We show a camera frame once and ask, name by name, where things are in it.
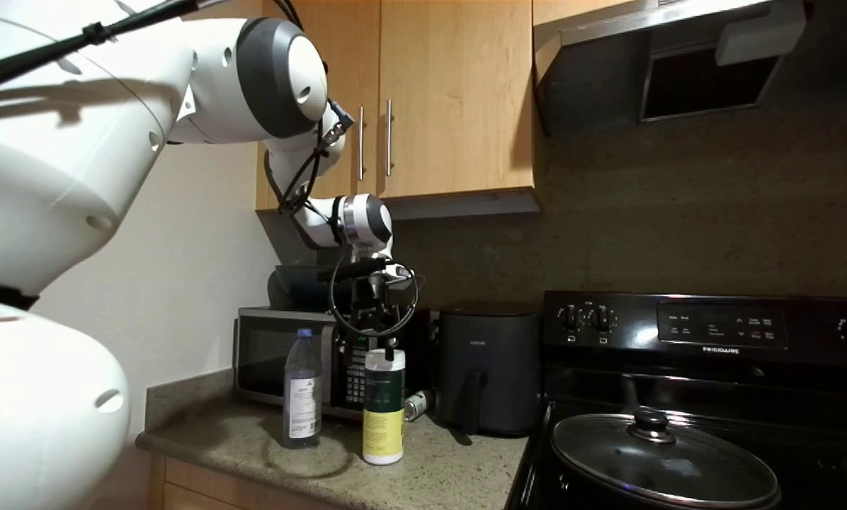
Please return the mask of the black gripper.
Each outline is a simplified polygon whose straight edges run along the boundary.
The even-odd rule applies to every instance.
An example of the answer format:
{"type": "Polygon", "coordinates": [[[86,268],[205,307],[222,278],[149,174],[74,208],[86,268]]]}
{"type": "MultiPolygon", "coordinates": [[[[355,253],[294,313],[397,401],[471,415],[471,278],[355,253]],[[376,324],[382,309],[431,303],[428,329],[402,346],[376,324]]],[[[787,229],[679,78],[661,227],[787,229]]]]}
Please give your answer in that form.
{"type": "Polygon", "coordinates": [[[348,289],[343,307],[335,302],[331,314],[355,337],[393,337],[420,309],[420,278],[402,261],[335,263],[331,286],[348,289]]]}

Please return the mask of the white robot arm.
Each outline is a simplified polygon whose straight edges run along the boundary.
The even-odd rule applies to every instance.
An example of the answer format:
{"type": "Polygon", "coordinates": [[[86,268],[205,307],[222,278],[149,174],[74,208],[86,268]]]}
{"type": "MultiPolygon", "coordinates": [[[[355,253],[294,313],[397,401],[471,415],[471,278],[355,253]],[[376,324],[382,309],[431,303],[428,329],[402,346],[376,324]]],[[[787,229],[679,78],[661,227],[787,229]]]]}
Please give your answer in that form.
{"type": "Polygon", "coordinates": [[[0,0],[0,510],[89,510],[128,443],[128,377],[33,302],[103,251],[166,144],[267,149],[278,205],[336,278],[407,289],[387,208],[311,193],[351,117],[297,18],[222,0],[0,0]]]}

